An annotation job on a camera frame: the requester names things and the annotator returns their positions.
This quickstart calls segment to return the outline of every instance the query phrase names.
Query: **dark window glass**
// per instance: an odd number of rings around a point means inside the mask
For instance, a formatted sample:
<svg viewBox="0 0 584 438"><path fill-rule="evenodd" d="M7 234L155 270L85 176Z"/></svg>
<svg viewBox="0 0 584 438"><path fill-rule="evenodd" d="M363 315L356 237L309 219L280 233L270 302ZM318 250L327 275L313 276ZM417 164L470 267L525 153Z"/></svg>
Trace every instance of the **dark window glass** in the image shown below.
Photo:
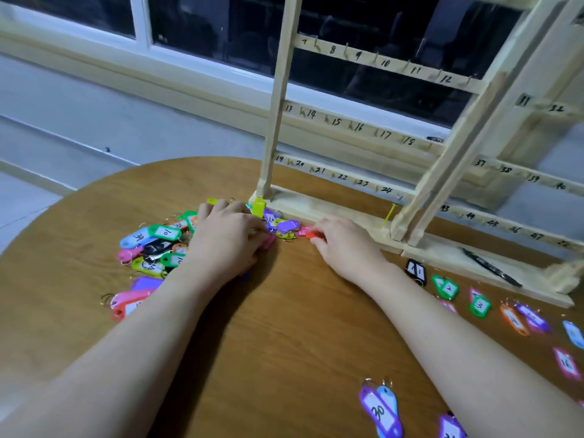
<svg viewBox="0 0 584 438"><path fill-rule="evenodd" d="M150 0L154 41L273 76L284 0ZM481 78L520 12L475 0L304 0L298 32ZM452 126L470 94L294 51L293 83Z"/></svg>
<svg viewBox="0 0 584 438"><path fill-rule="evenodd" d="M106 31L134 36L130 0L0 0Z"/></svg>

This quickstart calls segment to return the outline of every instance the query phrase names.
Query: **floor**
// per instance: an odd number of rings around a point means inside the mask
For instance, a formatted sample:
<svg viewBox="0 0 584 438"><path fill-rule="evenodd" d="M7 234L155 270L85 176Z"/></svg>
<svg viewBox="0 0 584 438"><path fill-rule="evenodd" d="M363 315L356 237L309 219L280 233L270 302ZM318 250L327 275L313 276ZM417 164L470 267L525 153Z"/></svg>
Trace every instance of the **floor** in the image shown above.
<svg viewBox="0 0 584 438"><path fill-rule="evenodd" d="M61 196L0 172L0 253Z"/></svg>

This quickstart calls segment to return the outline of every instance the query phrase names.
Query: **person's right arm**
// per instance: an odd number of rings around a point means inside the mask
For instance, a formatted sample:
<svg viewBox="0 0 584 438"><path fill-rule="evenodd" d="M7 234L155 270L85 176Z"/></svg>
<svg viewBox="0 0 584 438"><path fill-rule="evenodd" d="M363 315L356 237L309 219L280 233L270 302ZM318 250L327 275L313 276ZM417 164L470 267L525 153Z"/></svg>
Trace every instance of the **person's right arm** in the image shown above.
<svg viewBox="0 0 584 438"><path fill-rule="evenodd" d="M387 314L470 437L584 436L578 403L387 262L365 229L336 217L314 229L325 262Z"/></svg>

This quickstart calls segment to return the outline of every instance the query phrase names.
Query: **wooden table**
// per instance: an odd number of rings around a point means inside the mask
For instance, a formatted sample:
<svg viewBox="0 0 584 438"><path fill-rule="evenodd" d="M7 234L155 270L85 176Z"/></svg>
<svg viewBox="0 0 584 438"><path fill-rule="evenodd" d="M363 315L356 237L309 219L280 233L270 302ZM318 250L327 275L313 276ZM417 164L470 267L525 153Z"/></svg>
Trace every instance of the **wooden table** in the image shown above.
<svg viewBox="0 0 584 438"><path fill-rule="evenodd" d="M130 270L116 261L121 238L206 198L247 199L259 168L249 159L186 158L128 169L63 198L26 228L0 258L2 409L12 409L115 326L99 300L129 289ZM380 198L282 166L274 168L274 184L379 217L389 208ZM533 264L551 262L448 221L435 219L430 231ZM402 257L387 258L405 265ZM432 267L427 272L460 286L454 301L460 316L584 399L584 383L563 376L551 349L563 347L584 371L584 350L561 325L567 314L584 330L580 290L576 309L520 298L542 309L554 331L523 338L498 309L513 294ZM485 319L468 310L470 286L495 305ZM433 293L433 284L426 289ZM438 435L448 406L382 311L333 273L306 239L279 241L250 280L224 288L205 311L151 436L374 437L358 398L366 377L393 382L408 437Z"/></svg>

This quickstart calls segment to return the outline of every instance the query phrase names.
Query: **wooden rack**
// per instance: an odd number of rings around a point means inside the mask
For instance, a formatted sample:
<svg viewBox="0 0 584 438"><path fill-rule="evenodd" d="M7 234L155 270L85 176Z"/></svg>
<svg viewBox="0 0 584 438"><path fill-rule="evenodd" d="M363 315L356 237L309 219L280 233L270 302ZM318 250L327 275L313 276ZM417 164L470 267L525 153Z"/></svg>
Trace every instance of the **wooden rack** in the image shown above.
<svg viewBox="0 0 584 438"><path fill-rule="evenodd" d="M325 214L343 215L366 228L383 249L562 307L570 307L573 301L567 294L574 289L584 273L582 260L553 265L544 270L425 233L434 216L451 214L513 235L524 235L538 242L569 249L578 255L584 253L584 242L448 202L452 190L465 172L487 169L495 170L501 175L518 176L526 182L541 184L565 193L584 196L584 184L501 162L493 157L481 156L485 136L497 129L502 117L514 107L532 108L537 112L570 120L580 120L584 117L583 112L577 108L554 102L553 99L538 98L536 93L531 95L525 93L523 89L526 74L536 68L539 71L544 68L549 73L561 71L562 74L574 74L581 69L584 64L584 27L580 26L579 17L575 13L582 11L584 0L483 1L513 6L527 12L519 20L519 24L508 37L486 75L482 79L475 79L297 34L302 0L286 0L270 103L265 156L258 187L250 202L256 197L264 198L268 206L282 211L287 218L296 218L308 224L320 220ZM562 28L566 26L581 28L578 31L579 36L569 37L570 40L576 40L578 49L575 49L573 58L569 61L555 61L551 58L555 42L561 37ZM444 142L362 123L352 120L351 117L331 114L310 105L286 100L286 86L295 48L399 73L429 83L446 85L472 93L471 99ZM337 132L351 133L364 140L427 152L435 160L415 189L408 189L389 181L358 175L352 170L342 170L308 158L290 156L276 149L283 114L310 120L316 125L331 126ZM403 204L404 207L391 224L383 225L380 218L272 185L274 162L305 170L312 175L346 182L350 187L367 188L378 196ZM468 248L477 253L523 286L512 286L488 272L466 257L461 248Z"/></svg>

